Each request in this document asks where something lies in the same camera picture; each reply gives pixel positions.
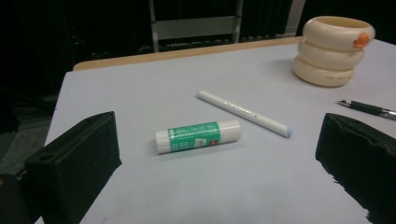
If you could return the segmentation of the green label glue stick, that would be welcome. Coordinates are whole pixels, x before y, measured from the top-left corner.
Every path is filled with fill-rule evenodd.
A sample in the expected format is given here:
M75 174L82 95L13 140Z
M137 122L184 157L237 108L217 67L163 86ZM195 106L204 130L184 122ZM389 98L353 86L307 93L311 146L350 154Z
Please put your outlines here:
M232 119L158 131L155 133L155 143L157 152L166 154L231 143L240 137L241 125L238 120Z

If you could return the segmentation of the white pen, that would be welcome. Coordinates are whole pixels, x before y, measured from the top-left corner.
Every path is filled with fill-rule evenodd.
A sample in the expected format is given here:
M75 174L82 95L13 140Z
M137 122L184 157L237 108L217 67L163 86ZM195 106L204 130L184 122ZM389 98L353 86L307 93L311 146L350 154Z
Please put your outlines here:
M244 108L240 105L227 101L207 91L199 91L197 97L205 102L217 106L223 110L235 114L243 119L249 120L263 128L270 130L274 133L280 134L284 137L291 138L293 129L285 124L282 124L273 119L269 119L254 111Z

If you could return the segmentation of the black pen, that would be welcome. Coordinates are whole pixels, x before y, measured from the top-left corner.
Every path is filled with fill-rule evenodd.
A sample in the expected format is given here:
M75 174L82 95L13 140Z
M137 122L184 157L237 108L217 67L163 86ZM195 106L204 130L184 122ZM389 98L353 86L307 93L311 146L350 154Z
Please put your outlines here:
M391 119L396 121L396 111L390 109L382 108L375 105L367 105L364 103L351 101L351 100L344 100L344 99L338 100L337 104L354 110L358 110L360 112L364 112L381 118Z

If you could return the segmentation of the white table mat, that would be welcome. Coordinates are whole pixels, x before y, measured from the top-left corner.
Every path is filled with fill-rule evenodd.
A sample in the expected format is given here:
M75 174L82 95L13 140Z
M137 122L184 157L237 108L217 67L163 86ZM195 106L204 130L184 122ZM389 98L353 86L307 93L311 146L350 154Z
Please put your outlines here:
M361 120L396 137L396 122L342 106L354 100L396 110L396 46L376 40L343 87L323 88L291 70L295 45L73 71L64 77L49 129L113 111L121 166L85 224L370 224L365 210L315 158L326 113ZM161 155L155 134L226 120L199 91L292 128L283 137L249 121L237 142Z

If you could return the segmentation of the grey metal stand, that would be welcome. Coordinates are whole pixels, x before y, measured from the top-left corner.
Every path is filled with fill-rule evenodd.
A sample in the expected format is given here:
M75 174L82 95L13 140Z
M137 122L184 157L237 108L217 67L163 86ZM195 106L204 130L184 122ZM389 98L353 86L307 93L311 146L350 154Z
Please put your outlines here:
M306 0L148 0L153 50L292 36Z

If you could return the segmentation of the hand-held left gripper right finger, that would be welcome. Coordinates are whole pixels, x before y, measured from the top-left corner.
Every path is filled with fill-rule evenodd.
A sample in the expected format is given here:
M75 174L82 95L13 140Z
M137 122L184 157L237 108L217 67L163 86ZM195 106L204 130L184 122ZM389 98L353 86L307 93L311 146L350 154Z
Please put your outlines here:
M396 139L356 119L328 113L316 160L368 211L373 224L396 224Z

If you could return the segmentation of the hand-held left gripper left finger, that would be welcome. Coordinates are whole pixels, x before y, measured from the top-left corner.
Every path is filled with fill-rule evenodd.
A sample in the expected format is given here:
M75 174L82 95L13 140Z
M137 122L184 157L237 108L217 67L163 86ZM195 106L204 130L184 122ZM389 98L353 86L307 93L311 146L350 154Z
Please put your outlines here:
M115 113L86 118L24 162L45 224L79 224L121 166Z

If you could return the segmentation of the cream ringed pen holder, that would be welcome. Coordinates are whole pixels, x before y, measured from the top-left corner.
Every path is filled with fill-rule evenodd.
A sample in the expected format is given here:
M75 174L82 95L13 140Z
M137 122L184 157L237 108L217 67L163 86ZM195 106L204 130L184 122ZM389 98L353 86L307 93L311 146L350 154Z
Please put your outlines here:
M375 28L356 19L319 16L303 28L292 71L300 79L319 86L339 87L353 78L364 48L375 39Z

